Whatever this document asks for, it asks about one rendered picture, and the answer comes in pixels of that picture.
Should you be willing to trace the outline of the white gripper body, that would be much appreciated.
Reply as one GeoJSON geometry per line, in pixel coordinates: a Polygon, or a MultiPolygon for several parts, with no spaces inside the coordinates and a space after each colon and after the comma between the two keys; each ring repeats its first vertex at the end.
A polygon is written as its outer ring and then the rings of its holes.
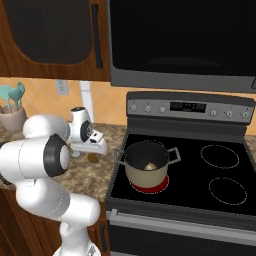
{"type": "Polygon", "coordinates": [[[102,138],[98,143],[91,143],[90,140],[86,142],[71,142],[70,147],[73,151],[79,151],[86,153],[96,153],[96,154],[106,154],[107,143],[104,138],[102,138]]]}

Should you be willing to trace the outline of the beige pot with black inside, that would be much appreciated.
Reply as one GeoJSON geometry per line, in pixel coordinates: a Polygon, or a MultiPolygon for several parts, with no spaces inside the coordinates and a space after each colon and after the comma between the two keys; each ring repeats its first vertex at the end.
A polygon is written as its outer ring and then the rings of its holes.
{"type": "Polygon", "coordinates": [[[166,149],[155,141],[142,141],[125,150],[114,150],[114,160],[124,166],[128,180],[135,186],[149,189],[160,185],[168,167],[181,161],[177,147],[166,149]]]}

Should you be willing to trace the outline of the teal spatula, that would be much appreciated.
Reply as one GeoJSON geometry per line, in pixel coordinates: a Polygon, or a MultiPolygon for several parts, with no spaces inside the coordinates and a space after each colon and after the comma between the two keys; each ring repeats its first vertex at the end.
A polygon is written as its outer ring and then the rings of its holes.
{"type": "Polygon", "coordinates": [[[19,110],[22,105],[22,96],[24,95],[25,87],[22,82],[19,82],[16,88],[11,88],[8,96],[15,102],[16,110],[19,110]]]}

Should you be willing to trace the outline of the beige utensil holder cup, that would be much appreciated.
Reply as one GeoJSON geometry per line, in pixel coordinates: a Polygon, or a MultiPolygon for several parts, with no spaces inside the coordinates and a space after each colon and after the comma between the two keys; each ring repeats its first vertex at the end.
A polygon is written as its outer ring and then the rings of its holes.
{"type": "Polygon", "coordinates": [[[0,123],[3,127],[10,132],[19,132],[23,129],[23,125],[27,120],[26,111],[24,108],[15,110],[15,105],[11,105],[12,113],[9,112],[7,106],[1,107],[0,123]]]}

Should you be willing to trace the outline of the brown lower cupboard door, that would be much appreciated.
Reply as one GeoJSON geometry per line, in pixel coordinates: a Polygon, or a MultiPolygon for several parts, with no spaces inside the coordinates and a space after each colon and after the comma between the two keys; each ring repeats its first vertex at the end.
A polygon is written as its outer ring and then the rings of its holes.
{"type": "Polygon", "coordinates": [[[61,246],[59,226],[21,209],[14,190],[0,189],[0,256],[52,256],[61,246]]]}

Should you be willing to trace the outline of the teal spoon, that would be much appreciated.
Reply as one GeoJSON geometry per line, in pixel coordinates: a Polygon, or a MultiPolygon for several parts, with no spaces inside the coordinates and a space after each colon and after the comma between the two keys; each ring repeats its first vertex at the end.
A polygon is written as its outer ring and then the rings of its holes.
{"type": "Polygon", "coordinates": [[[0,97],[6,102],[8,108],[11,108],[9,103],[9,91],[11,87],[9,85],[0,85],[0,97]]]}

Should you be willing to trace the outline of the black and steel stove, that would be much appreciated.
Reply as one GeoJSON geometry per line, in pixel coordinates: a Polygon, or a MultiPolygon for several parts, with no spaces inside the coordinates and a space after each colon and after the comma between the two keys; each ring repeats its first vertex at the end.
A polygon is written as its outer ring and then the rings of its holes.
{"type": "MultiPolygon", "coordinates": [[[[153,188],[133,185],[115,162],[106,212],[256,232],[256,163],[244,140],[256,102],[181,92],[130,92],[123,145],[142,141],[177,147],[181,161],[153,188]],[[227,111],[233,111],[231,118],[227,111]]],[[[256,256],[256,246],[111,225],[110,256],[256,256]]]]}

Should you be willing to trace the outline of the brown cupboard door, dark pane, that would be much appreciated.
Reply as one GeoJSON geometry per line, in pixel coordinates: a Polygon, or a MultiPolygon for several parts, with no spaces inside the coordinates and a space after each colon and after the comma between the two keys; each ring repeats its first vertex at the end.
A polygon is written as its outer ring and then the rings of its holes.
{"type": "Polygon", "coordinates": [[[108,81],[106,0],[0,0],[0,77],[108,81]],[[101,69],[92,4],[99,8],[101,69]]]}

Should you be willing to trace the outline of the black steel microwave oven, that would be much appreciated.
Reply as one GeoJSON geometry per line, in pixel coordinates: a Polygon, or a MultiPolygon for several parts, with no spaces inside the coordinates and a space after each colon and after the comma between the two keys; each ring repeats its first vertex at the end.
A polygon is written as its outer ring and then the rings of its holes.
{"type": "Polygon", "coordinates": [[[256,93],[256,0],[107,0],[113,86],[256,93]]]}

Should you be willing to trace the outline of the white wall outlet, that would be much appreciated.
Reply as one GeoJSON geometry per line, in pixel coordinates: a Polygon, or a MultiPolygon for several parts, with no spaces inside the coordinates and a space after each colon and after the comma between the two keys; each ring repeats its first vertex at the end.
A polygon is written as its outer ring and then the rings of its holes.
{"type": "Polygon", "coordinates": [[[56,91],[58,95],[64,95],[64,96],[69,95],[68,84],[66,80],[56,79],[55,85],[56,85],[56,91]]]}

